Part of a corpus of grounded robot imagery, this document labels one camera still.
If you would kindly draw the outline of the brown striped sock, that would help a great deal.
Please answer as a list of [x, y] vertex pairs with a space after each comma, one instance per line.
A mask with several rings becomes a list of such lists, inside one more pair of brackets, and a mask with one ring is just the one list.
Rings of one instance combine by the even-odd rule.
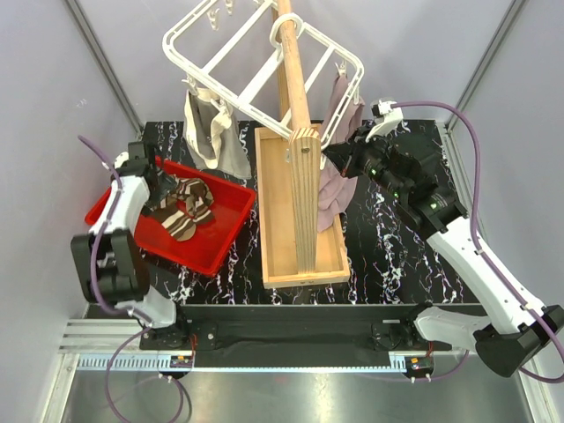
[[200, 178], [174, 177], [172, 189], [149, 214], [176, 241], [190, 240], [197, 227], [212, 222], [214, 203], [209, 186]]

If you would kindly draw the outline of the white clip hanger frame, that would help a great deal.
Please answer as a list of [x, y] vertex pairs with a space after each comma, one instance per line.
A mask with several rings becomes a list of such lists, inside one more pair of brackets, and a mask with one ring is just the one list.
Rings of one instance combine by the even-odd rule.
[[[232, 105], [243, 114], [253, 118], [281, 137], [288, 139], [291, 135], [291, 127], [298, 125], [298, 112], [307, 106], [307, 93], [317, 80], [322, 69], [327, 62], [337, 56], [341, 62], [347, 62], [347, 68], [353, 68], [353, 74], [349, 77], [348, 86], [345, 89], [336, 110], [333, 112], [327, 124], [326, 130], [321, 135], [321, 149], [324, 150], [329, 144], [330, 139], [337, 131], [337, 127], [343, 120], [345, 109], [354, 101], [359, 100], [360, 81], [364, 77], [365, 69], [362, 61], [352, 52], [332, 40], [329, 36], [322, 33], [308, 22], [304, 21], [299, 15], [293, 12], [289, 1], [260, 1], [256, 11], [248, 18], [234, 35], [215, 53], [212, 58], [203, 66], [194, 64], [188, 57], [180, 53], [175, 42], [184, 35], [196, 22], [207, 17], [211, 28], [218, 28], [217, 14], [219, 8], [215, 1], [202, 1], [171, 29], [169, 29], [162, 39], [162, 50], [167, 59], [186, 73], [185, 81], [194, 90], [196, 85], [202, 85], [211, 89], [226, 103]], [[263, 15], [270, 10], [278, 13], [278, 17], [272, 23], [269, 34], [269, 43], [273, 47], [266, 62], [252, 77], [248, 84], [242, 89], [241, 93], [234, 93], [232, 90], [220, 83], [212, 76], [212, 71], [227, 57], [227, 55], [242, 41], [253, 26]], [[322, 57], [307, 78], [303, 77], [301, 71], [300, 53], [298, 49], [298, 39], [301, 35], [307, 35], [325, 47]], [[302, 101], [295, 101], [290, 110], [282, 118], [275, 119], [263, 110], [252, 105], [252, 100], [259, 94], [263, 86], [268, 82], [281, 65], [286, 66], [286, 75], [289, 81], [286, 83], [288, 88], [294, 86]]]

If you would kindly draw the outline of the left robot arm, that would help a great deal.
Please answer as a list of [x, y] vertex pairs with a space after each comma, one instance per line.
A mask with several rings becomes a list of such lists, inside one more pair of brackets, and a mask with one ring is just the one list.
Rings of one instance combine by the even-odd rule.
[[175, 303], [151, 286], [134, 240], [139, 219], [172, 192], [174, 178], [165, 172], [164, 160], [156, 158], [154, 145], [128, 144], [126, 158], [115, 165], [94, 142], [81, 135], [78, 140], [111, 173], [109, 198], [100, 216], [87, 233], [70, 242], [85, 299], [108, 315], [128, 315], [149, 330], [159, 330], [170, 348], [184, 347], [190, 327], [179, 320]]

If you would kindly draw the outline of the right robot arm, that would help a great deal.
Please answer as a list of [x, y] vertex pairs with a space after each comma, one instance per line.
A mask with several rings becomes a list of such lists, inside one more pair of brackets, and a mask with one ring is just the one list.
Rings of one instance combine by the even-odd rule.
[[502, 267], [471, 225], [455, 191], [438, 185], [441, 155], [430, 137], [405, 133], [394, 139], [358, 128], [343, 144], [323, 152], [345, 178], [365, 176], [396, 200], [396, 214], [444, 258], [479, 300], [485, 315], [418, 305], [402, 320], [400, 338], [420, 349], [440, 342], [476, 353], [494, 373], [510, 377], [563, 327], [563, 309], [546, 306]]

